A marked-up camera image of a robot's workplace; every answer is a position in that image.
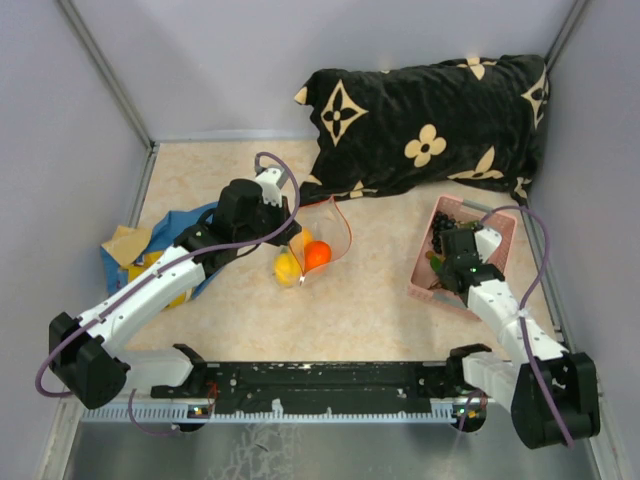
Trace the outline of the brown longan bunch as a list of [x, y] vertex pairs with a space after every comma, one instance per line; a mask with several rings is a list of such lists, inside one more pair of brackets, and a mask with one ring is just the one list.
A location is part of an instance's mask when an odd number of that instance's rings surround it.
[[[477, 222], [467, 222], [467, 223], [462, 223], [462, 224], [456, 224], [456, 227], [454, 229], [459, 229], [459, 228], [469, 228], [469, 229], [473, 229], [474, 231], [480, 229], [480, 226]], [[429, 265], [431, 267], [431, 270], [434, 272], [434, 274], [436, 275], [436, 272], [438, 271], [438, 269], [441, 267], [443, 261], [444, 261], [444, 254], [443, 252], [441, 254], [436, 254], [433, 251], [433, 247], [431, 250], [428, 251], [428, 253], [426, 254], [426, 258], [428, 259]], [[437, 284], [444, 289], [441, 284], [439, 283], [438, 277], [437, 277]]]

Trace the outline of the yellow lemon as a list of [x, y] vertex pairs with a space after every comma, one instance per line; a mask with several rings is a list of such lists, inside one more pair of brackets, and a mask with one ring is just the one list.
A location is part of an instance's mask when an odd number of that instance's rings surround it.
[[275, 258], [273, 272], [277, 283], [287, 288], [298, 286], [302, 276], [300, 265], [291, 252], [280, 253]]

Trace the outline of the orange persimmon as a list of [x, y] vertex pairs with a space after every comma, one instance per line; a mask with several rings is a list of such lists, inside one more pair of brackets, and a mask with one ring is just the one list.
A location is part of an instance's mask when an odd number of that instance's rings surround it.
[[328, 264], [332, 260], [332, 249], [324, 241], [311, 241], [304, 248], [305, 270], [310, 271]]

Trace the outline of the clear zip top bag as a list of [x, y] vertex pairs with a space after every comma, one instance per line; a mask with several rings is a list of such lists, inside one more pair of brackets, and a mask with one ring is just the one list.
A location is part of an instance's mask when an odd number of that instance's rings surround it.
[[302, 228], [308, 228], [312, 232], [313, 241], [324, 241], [332, 249], [332, 260], [328, 264], [306, 271], [304, 251], [293, 251], [289, 242], [289, 251], [296, 257], [302, 271], [298, 286], [303, 286], [326, 274], [332, 265], [349, 251], [352, 244], [352, 232], [348, 221], [333, 197], [301, 207], [296, 215], [296, 221]]

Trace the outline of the orange peach fruit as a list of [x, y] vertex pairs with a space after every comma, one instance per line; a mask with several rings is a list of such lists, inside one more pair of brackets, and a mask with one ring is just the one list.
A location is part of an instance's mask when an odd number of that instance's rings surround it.
[[290, 248], [293, 251], [304, 251], [306, 246], [314, 240], [312, 232], [303, 227], [290, 241]]

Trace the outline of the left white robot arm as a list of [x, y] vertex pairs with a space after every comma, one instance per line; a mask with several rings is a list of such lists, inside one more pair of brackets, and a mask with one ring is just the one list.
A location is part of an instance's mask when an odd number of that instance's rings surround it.
[[132, 352], [130, 339], [172, 300], [210, 280], [239, 258], [241, 249], [286, 245], [301, 227], [296, 206], [282, 193], [291, 175], [275, 167], [255, 179], [235, 179], [215, 208], [183, 230], [150, 267], [100, 305], [49, 325], [51, 372], [88, 409], [123, 391], [178, 389], [201, 394], [208, 373], [185, 346]]

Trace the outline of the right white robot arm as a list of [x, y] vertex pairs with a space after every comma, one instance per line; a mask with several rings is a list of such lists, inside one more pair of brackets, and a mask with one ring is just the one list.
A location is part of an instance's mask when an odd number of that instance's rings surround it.
[[530, 448], [594, 437], [601, 428], [597, 372], [585, 353], [572, 353], [548, 336], [514, 297], [502, 272], [488, 258], [500, 236], [488, 227], [441, 233], [441, 285], [489, 326], [507, 360], [488, 351], [469, 353], [446, 372], [461, 396], [481, 390], [511, 416]]

